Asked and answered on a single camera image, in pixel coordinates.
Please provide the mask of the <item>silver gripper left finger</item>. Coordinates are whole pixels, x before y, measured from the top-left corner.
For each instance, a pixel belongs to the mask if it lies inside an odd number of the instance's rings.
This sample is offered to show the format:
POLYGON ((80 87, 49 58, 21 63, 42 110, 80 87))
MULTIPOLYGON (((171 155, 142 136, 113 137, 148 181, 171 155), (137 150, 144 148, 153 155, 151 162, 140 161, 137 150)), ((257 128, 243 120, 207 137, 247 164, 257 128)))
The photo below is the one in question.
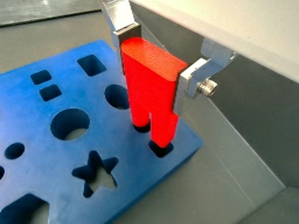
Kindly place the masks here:
POLYGON ((140 24, 134 21, 128 0, 101 0, 101 10, 110 28, 112 43, 120 53, 121 43, 140 37, 140 24))

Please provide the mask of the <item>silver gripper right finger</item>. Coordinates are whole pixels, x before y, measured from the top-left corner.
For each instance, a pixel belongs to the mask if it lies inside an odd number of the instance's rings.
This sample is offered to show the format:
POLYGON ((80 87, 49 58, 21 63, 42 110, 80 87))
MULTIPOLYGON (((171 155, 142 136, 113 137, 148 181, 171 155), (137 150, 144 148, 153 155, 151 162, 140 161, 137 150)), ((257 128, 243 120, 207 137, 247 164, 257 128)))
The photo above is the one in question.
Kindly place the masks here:
POLYGON ((179 73, 172 104, 172 110, 177 115, 183 113, 183 97, 185 95, 193 98, 196 94, 205 96, 213 94, 217 83, 211 80, 211 76, 219 73, 239 56, 235 51, 208 38, 201 42, 200 54, 207 59, 199 58, 179 73))

